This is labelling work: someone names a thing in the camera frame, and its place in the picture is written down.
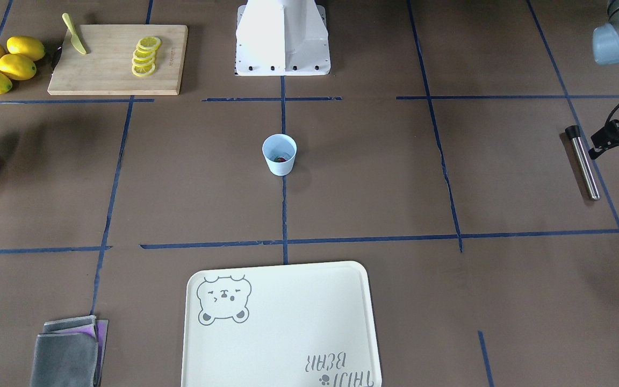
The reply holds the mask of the steel muddler rod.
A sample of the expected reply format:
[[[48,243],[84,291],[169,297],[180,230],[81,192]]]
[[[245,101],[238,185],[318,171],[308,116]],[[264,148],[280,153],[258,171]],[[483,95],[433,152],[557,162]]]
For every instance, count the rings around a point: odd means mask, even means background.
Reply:
[[[578,125],[565,128],[565,134],[572,145],[575,154],[575,161],[580,170],[587,196],[592,201],[600,200],[600,192],[591,169],[590,157],[587,154],[581,136],[581,129]]]

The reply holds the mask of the light blue plastic cup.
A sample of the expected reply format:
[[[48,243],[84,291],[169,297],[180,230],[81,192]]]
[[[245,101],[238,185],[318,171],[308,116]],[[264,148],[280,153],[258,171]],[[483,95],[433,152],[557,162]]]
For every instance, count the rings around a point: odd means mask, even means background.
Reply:
[[[273,134],[263,142],[261,151],[271,173],[275,176],[285,176],[292,171],[297,156],[297,143],[286,134]],[[275,163],[273,159],[282,156],[284,163]]]

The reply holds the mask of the cream bear serving tray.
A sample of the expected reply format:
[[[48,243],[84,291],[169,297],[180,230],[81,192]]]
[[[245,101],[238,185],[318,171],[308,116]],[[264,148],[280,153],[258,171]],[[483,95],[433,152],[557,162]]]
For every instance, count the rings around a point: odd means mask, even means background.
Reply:
[[[201,270],[186,287],[182,386],[381,386],[355,261]]]

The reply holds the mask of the lemon slice stack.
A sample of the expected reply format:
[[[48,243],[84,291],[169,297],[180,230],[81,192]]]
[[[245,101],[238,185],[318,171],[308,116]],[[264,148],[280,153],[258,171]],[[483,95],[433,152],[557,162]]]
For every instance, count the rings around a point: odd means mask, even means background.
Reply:
[[[158,36],[145,36],[137,42],[131,57],[131,73],[134,76],[145,77],[155,73],[157,51],[161,44]]]

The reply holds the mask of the bamboo cutting board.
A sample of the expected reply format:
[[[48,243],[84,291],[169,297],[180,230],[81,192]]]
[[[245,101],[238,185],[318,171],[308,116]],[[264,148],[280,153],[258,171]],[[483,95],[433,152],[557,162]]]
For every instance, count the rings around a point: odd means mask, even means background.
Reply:
[[[87,53],[77,52],[67,32],[50,78],[50,95],[179,95],[186,25],[76,25],[76,31]],[[131,59],[136,44],[146,36],[157,36],[162,44],[156,52],[155,73],[138,77],[131,71]]]

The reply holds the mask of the folded grey cloth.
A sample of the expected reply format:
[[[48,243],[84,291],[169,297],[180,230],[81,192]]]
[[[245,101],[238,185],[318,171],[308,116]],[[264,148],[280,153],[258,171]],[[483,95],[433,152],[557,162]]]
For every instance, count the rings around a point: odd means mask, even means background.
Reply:
[[[99,386],[110,321],[94,314],[47,321],[37,335],[31,386]]]

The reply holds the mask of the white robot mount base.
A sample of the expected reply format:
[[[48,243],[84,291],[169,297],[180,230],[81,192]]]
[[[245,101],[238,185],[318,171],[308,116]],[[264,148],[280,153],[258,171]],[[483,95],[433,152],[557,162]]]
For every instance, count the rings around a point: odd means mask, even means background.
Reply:
[[[324,76],[331,59],[325,8],[315,1],[248,1],[237,10],[236,76]]]

